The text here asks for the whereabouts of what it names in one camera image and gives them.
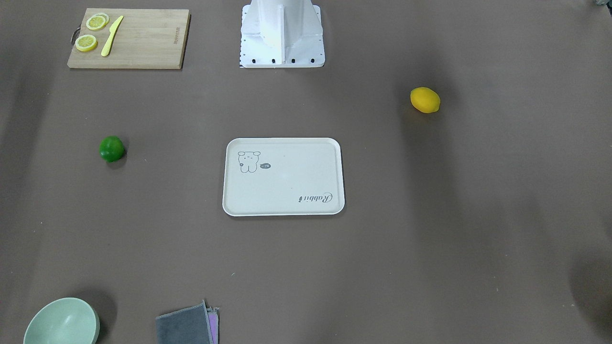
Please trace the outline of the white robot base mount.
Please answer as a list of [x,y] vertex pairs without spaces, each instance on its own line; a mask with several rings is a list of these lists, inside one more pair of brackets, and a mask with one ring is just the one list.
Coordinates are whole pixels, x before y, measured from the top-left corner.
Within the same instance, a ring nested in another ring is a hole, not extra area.
[[241,68],[317,68],[326,61],[321,9],[310,0],[252,0],[242,7]]

